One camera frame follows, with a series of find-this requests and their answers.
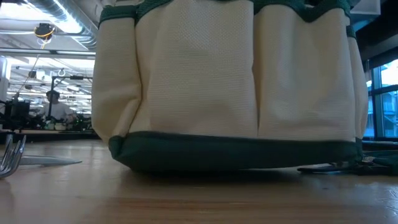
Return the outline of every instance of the green fabric trim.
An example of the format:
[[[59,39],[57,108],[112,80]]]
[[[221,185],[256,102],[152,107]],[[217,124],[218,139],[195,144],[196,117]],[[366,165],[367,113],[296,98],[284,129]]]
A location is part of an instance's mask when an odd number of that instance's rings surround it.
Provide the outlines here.
[[[169,3],[172,0],[145,0],[142,4],[136,6],[115,6],[105,7],[101,13],[99,24],[108,19],[119,19],[125,17],[133,17],[138,22],[151,10]],[[233,0],[215,0],[215,1],[233,1]],[[254,4],[254,14],[261,11],[262,8],[280,4],[291,7],[304,21],[313,22],[317,20],[324,13],[331,9],[340,8],[344,10],[349,17],[349,4],[347,0],[323,0],[313,8],[307,7],[304,0],[248,0]]]
[[[307,7],[301,0],[252,0],[254,2],[254,14],[268,5],[281,4],[292,8],[305,22],[313,22],[329,10],[340,8],[346,16],[350,17],[347,0],[323,0],[314,7]]]
[[[112,157],[132,170],[215,171],[360,161],[361,141],[274,141],[150,131],[109,140]]]
[[[120,18],[136,18],[137,17],[137,6],[106,6],[101,13],[99,19],[98,28],[101,23],[109,19],[120,19]]]
[[[353,37],[356,39],[356,34],[352,26],[347,26],[346,31],[347,31],[347,37]]]
[[[145,0],[140,4],[137,12],[137,20],[139,21],[144,15],[156,7],[162,6],[172,0]],[[215,0],[215,1],[232,1],[232,0]],[[349,17],[349,4],[347,0],[323,0],[313,8],[307,7],[304,0],[248,0],[254,4],[254,14],[257,14],[261,9],[268,5],[281,4],[291,7],[304,21],[313,22],[317,20],[324,13],[331,9],[340,8],[344,10]]]

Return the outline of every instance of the person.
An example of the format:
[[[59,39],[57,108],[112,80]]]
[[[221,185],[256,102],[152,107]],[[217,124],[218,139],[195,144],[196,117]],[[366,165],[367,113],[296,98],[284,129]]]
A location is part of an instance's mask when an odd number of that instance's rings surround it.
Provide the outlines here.
[[[60,93],[55,90],[50,90],[46,93],[47,99],[51,100],[52,97],[52,106],[51,106],[51,116],[56,120],[64,120],[66,122],[70,122],[73,120],[73,110],[69,108],[65,103],[59,102]],[[50,104],[44,105],[44,107],[39,111],[39,115],[43,116],[49,115]]]

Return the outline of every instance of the wooden table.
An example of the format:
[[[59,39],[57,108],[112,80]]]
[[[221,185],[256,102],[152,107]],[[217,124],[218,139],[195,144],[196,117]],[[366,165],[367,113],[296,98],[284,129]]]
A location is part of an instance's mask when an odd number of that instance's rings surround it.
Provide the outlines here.
[[[398,223],[398,178],[302,175],[295,169],[140,175],[100,141],[28,144],[74,157],[0,180],[0,223]]]

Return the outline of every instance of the canvas tote bag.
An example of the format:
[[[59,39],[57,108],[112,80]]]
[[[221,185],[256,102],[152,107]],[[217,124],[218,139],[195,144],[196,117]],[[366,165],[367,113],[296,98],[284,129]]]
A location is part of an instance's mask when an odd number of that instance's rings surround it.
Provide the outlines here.
[[[93,127],[133,170],[360,159],[368,94],[345,0],[107,7]]]

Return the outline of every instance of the bag pocket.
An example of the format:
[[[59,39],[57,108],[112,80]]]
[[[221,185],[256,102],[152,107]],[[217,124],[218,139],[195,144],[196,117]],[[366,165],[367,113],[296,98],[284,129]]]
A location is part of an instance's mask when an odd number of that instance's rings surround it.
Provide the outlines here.
[[[352,27],[347,27],[348,33],[354,34]],[[355,94],[355,135],[362,139],[366,123],[368,121],[368,87],[366,86],[366,77],[362,67],[362,60],[359,54],[358,44],[354,36],[348,37],[349,55],[351,70],[354,81]]]
[[[174,0],[159,10],[148,90],[152,130],[255,138],[252,2]]]
[[[317,7],[270,5],[255,16],[259,138],[355,141],[348,18],[338,7],[314,18],[307,10]]]
[[[104,20],[104,14],[110,19]],[[106,8],[98,32],[92,123],[106,142],[112,136],[127,134],[141,102],[134,15],[134,6]]]

